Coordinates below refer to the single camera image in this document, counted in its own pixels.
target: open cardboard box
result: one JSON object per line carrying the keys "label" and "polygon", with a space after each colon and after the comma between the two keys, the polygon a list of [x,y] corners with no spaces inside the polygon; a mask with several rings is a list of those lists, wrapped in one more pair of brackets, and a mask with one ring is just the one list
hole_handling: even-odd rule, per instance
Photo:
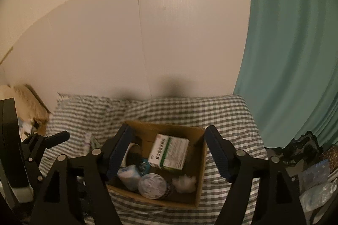
{"label": "open cardboard box", "polygon": [[108,189],[141,202],[170,208],[196,209],[201,198],[206,162],[207,149],[203,137],[204,129],[178,125],[158,125],[140,121],[126,121],[126,123],[135,130],[135,135],[142,140],[141,150],[144,158],[149,157],[158,133],[189,139],[189,148],[182,171],[169,172],[151,167],[149,173],[159,174],[169,183],[171,183],[172,178],[177,178],[180,175],[195,176],[196,191],[193,193],[178,193],[173,186],[172,194],[163,200],[148,199],[137,192],[129,191],[117,177],[109,182]]}

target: teal curtain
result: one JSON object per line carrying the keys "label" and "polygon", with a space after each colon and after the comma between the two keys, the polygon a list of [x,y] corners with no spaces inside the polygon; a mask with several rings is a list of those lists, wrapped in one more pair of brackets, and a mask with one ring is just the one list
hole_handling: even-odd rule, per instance
{"label": "teal curtain", "polygon": [[251,0],[235,94],[266,147],[307,130],[320,145],[338,141],[338,0]]}

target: checkered cloth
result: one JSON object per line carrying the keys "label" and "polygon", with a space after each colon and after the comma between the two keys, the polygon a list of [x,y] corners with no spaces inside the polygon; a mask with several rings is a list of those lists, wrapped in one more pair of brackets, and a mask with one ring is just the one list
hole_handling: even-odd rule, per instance
{"label": "checkered cloth", "polygon": [[[59,154],[78,157],[88,152],[88,139],[94,136],[101,144],[113,137],[123,121],[207,127],[215,125],[221,136],[236,149],[253,157],[267,158],[263,141],[250,111],[240,96],[212,98],[158,98],[148,101],[117,100],[94,96],[64,96],[58,102],[47,127],[47,135],[67,130],[70,139],[46,150],[40,164],[47,174]],[[259,181],[252,183],[243,224],[250,224],[255,209]],[[219,175],[207,151],[201,201],[196,210],[170,209],[137,202],[113,191],[110,193],[123,224],[214,224],[229,192],[230,184]]]}

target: silver screw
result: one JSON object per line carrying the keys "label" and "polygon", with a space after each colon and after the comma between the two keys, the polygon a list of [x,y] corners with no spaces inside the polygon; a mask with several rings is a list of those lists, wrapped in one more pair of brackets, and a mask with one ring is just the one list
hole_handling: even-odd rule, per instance
{"label": "silver screw", "polygon": [[273,162],[273,163],[278,163],[279,162],[279,158],[277,157],[277,156],[271,156],[271,161]]}
{"label": "silver screw", "polygon": [[65,156],[64,154],[60,154],[60,155],[57,157],[58,161],[64,161],[65,158],[66,158],[66,156]]}
{"label": "silver screw", "polygon": [[102,152],[102,151],[101,151],[101,149],[99,149],[99,148],[95,148],[95,149],[92,150],[92,154],[93,154],[93,155],[99,155],[101,152]]}
{"label": "silver screw", "polygon": [[237,150],[237,151],[236,151],[236,154],[237,154],[238,156],[244,156],[244,155],[246,155],[246,152],[243,151],[243,150]]}

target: checkered bedsheet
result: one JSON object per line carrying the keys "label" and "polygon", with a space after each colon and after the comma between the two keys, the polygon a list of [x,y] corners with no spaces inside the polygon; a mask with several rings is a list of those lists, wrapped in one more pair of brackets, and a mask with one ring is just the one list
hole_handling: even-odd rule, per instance
{"label": "checkered bedsheet", "polygon": [[[211,98],[158,98],[131,101],[94,96],[61,96],[47,127],[47,135],[67,130],[70,139],[46,150],[40,164],[47,174],[59,154],[69,157],[85,155],[88,139],[94,136],[101,144],[115,135],[123,121],[207,127],[215,125],[221,136],[253,157],[266,158],[263,141],[252,115],[240,96]],[[259,182],[252,183],[243,224],[250,224]],[[226,199],[230,184],[219,175],[207,151],[201,201],[196,210],[170,209],[137,202],[111,191],[110,196],[123,224],[214,224]]]}

